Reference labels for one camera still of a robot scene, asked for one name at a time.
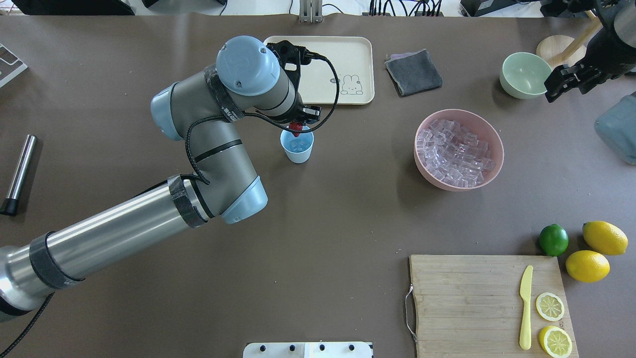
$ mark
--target lime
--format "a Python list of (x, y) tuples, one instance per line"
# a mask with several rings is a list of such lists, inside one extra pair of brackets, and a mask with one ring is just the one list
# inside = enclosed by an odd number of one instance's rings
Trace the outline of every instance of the lime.
[(581, 250), (565, 260), (565, 269), (575, 280), (596, 282), (609, 273), (609, 262), (598, 252)]
[(557, 295), (550, 292), (540, 294), (537, 297), (536, 306), (539, 315), (552, 322), (562, 319), (565, 313), (563, 301), (561, 301)]
[(554, 358), (566, 358), (572, 353), (572, 339), (557, 326), (543, 327), (539, 332), (541, 348)]
[(539, 246), (550, 256), (564, 253), (569, 242), (565, 229), (556, 224), (544, 227), (539, 234)]
[(621, 255), (627, 249), (627, 236), (618, 227), (604, 221), (583, 224), (583, 239), (604, 255)]

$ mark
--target pink bowl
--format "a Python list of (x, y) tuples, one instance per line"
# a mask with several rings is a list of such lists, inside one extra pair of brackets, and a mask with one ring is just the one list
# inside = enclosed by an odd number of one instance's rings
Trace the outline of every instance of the pink bowl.
[[(454, 120), (455, 122), (468, 128), (472, 133), (477, 134), (479, 140), (485, 140), (488, 142), (490, 158), (495, 162), (495, 168), (491, 171), (484, 172), (485, 181), (483, 182), (483, 184), (470, 188), (456, 187), (454, 185), (449, 185), (442, 182), (441, 180), (432, 176), (428, 172), (428, 170), (426, 170), (426, 168), (424, 167), (424, 163), (417, 155), (417, 134), (421, 130), (428, 128), (429, 125), (437, 119)], [(480, 116), (472, 112), (464, 110), (441, 110), (426, 117), (426, 119), (417, 128), (417, 131), (415, 132), (415, 139), (413, 140), (413, 155), (415, 156), (415, 164), (417, 165), (417, 169), (420, 170), (422, 176), (424, 176), (424, 178), (426, 178), (426, 180), (428, 180), (431, 184), (444, 190), (449, 190), (452, 192), (463, 192), (481, 188), (482, 186), (490, 183), (497, 176), (497, 174), (499, 174), (499, 171), (504, 164), (504, 145), (503, 143), (501, 143), (501, 138), (499, 137), (499, 134), (497, 134), (497, 131), (484, 118), (481, 118)]]

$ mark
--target brown table surface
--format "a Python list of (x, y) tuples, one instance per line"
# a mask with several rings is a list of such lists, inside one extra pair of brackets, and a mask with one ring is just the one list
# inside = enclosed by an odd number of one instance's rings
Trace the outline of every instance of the brown table surface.
[[(250, 34), (364, 36), (373, 44), (375, 99), (340, 106), (315, 133), (312, 156), (290, 163), (280, 131), (237, 123), (269, 196), (234, 225), (213, 220), (59, 292), (14, 357), (240, 357), (248, 342), (361, 340), (376, 357), (413, 357), (404, 326), (411, 254), (541, 254), (554, 222), (568, 254), (581, 225), (606, 220), (636, 235), (636, 169), (595, 134), (594, 121), (636, 89), (610, 81), (557, 102), (509, 97), (499, 68), (587, 20), (326, 17), (0, 17), (0, 41), (29, 69), (0, 89), (4, 193), (27, 133), (39, 144), (2, 245), (26, 245), (191, 171), (183, 142), (154, 125), (150, 99), (214, 62), (227, 39)], [(387, 54), (427, 48), (440, 89), (401, 98)], [(439, 190), (413, 162), (428, 114), (462, 108), (499, 132), (506, 160), (482, 189)], [(633, 355), (636, 250), (610, 257), (609, 276), (580, 283), (564, 271), (582, 357)], [(2, 324), (1, 346), (30, 315)]]

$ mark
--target yellow knife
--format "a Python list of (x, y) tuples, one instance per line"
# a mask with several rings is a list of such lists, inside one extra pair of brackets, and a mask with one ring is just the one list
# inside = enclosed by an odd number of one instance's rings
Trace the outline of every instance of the yellow knife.
[(519, 346), (530, 349), (532, 338), (530, 337), (530, 293), (532, 292), (532, 266), (528, 265), (521, 277), (519, 296), (523, 300), (523, 318), (521, 319), (521, 332), (519, 333)]

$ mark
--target green bowl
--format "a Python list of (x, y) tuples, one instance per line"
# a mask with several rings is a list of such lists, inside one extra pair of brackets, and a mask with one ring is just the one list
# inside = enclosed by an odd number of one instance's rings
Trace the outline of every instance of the green bowl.
[(539, 97), (547, 92), (543, 84), (552, 69), (542, 58), (528, 52), (516, 52), (506, 58), (501, 66), (501, 87), (518, 99)]

